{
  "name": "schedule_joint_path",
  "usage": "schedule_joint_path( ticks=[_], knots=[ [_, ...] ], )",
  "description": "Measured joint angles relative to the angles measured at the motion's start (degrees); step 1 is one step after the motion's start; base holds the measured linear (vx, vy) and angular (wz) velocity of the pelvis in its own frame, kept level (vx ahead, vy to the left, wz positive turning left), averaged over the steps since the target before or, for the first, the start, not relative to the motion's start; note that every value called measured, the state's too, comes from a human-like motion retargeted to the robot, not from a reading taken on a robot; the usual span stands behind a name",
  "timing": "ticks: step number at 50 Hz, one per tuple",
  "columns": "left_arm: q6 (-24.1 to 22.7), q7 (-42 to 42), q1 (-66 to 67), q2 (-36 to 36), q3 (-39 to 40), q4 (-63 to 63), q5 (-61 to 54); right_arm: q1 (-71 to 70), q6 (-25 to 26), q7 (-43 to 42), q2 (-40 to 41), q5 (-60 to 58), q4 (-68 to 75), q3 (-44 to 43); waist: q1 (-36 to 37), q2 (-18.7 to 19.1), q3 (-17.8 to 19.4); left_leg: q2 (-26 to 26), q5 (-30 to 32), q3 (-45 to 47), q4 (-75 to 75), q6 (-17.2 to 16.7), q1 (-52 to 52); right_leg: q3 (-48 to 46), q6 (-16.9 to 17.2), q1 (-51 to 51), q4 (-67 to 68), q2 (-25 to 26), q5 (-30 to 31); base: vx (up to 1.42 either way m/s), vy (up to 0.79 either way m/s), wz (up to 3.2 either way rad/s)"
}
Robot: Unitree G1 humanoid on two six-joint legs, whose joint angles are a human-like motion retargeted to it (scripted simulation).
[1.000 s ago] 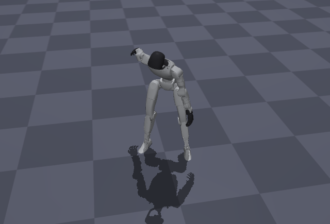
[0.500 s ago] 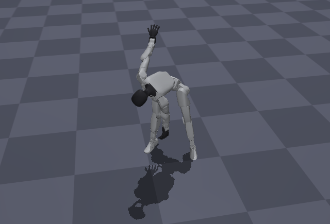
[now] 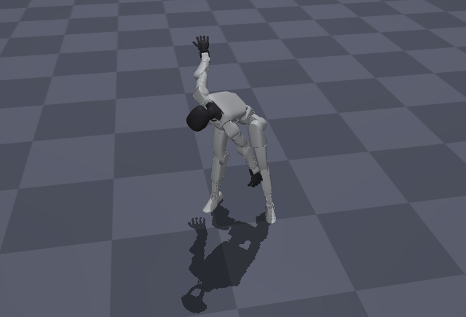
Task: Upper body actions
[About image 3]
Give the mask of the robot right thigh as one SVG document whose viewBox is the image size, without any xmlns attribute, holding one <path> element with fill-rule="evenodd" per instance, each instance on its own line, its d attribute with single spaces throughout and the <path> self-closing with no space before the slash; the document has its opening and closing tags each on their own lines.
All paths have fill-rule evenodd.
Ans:
<svg viewBox="0 0 466 317">
<path fill-rule="evenodd" d="M 230 153 L 226 151 L 227 135 L 224 130 L 219 130 L 214 126 L 213 130 L 213 153 L 214 156 L 219 158 L 220 164 L 227 163 Z"/>
</svg>

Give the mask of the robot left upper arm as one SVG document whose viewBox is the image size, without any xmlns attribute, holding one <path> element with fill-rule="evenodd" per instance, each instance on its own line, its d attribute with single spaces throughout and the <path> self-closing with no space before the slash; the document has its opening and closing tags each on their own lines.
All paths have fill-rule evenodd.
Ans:
<svg viewBox="0 0 466 317">
<path fill-rule="evenodd" d="M 237 152 L 244 156 L 243 151 L 245 148 L 250 147 L 250 144 L 247 142 L 243 134 L 241 134 L 238 126 L 230 120 L 223 125 L 223 128 L 227 137 L 233 140 L 237 145 Z"/>
</svg>

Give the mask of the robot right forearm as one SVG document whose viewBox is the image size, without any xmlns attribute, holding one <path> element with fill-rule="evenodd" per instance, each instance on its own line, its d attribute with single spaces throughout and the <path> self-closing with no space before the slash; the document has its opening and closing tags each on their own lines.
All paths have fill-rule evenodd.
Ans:
<svg viewBox="0 0 466 317">
<path fill-rule="evenodd" d="M 202 52 L 202 58 L 198 69 L 194 72 L 195 76 L 201 75 L 204 71 L 208 73 L 210 66 L 210 58 L 208 52 Z"/>
</svg>

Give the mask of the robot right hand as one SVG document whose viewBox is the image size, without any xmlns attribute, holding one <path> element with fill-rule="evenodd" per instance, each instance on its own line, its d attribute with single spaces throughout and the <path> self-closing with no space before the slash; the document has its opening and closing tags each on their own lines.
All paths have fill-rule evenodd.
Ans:
<svg viewBox="0 0 466 317">
<path fill-rule="evenodd" d="M 208 42 L 208 36 L 207 36 L 207 41 L 205 41 L 205 36 L 203 36 L 203 40 L 202 40 L 202 36 L 200 36 L 200 40 L 199 40 L 199 37 L 197 36 L 197 41 L 198 41 L 198 44 L 196 44 L 195 42 L 193 42 L 194 45 L 196 45 L 198 47 L 198 50 L 200 50 L 200 59 L 202 58 L 202 52 L 208 52 L 208 55 L 210 57 L 210 53 L 209 53 L 209 42 Z"/>
</svg>

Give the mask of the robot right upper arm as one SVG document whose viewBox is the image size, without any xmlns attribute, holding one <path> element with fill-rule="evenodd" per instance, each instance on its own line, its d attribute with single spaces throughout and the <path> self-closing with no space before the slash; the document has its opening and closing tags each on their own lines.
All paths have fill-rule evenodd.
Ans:
<svg viewBox="0 0 466 317">
<path fill-rule="evenodd" d="M 194 75 L 195 76 L 195 75 Z M 209 91 L 207 89 L 208 85 L 208 74 L 204 71 L 201 75 L 195 76 L 197 82 L 194 91 L 194 99 L 201 104 L 202 101 L 209 95 Z"/>
</svg>

